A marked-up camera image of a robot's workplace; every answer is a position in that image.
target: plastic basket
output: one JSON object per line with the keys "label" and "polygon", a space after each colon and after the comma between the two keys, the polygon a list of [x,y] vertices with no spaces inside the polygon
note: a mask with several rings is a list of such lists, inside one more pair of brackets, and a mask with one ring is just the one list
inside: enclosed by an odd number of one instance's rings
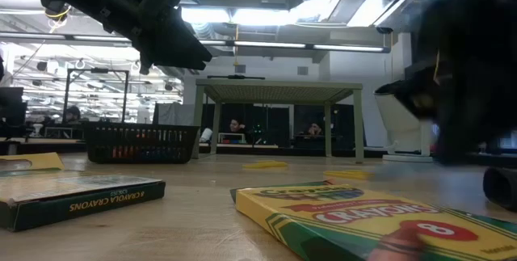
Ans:
{"label": "plastic basket", "polygon": [[95,163],[190,161],[199,127],[84,123],[88,159]]}

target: red circle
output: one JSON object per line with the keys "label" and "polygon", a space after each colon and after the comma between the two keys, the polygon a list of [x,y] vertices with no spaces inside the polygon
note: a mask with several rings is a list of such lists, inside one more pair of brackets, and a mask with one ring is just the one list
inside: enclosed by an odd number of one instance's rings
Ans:
{"label": "red circle", "polygon": [[416,229],[419,234],[442,238],[454,241],[476,241],[479,237],[469,231],[456,225],[450,225],[440,221],[403,221],[401,227],[406,229]]}

